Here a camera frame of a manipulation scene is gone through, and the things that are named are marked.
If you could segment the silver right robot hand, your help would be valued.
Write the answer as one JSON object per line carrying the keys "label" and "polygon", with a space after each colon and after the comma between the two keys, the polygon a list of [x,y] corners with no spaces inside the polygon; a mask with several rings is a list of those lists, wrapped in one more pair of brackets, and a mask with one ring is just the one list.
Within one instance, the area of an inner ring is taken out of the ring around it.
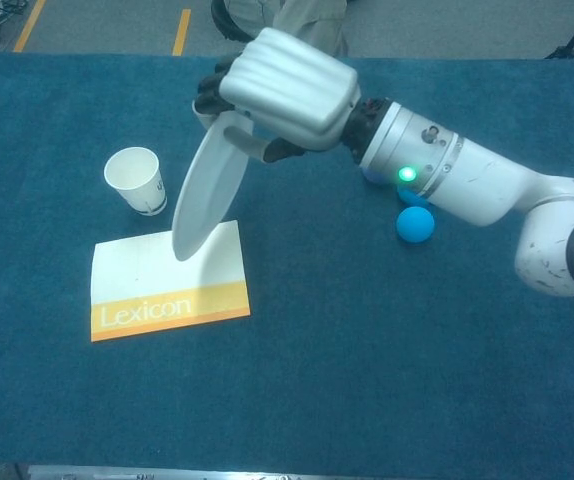
{"label": "silver right robot hand", "polygon": [[356,70],[267,27],[199,82],[193,108],[213,117],[235,111],[273,133],[271,140],[229,137],[247,155],[275,163],[336,147],[360,98]]}

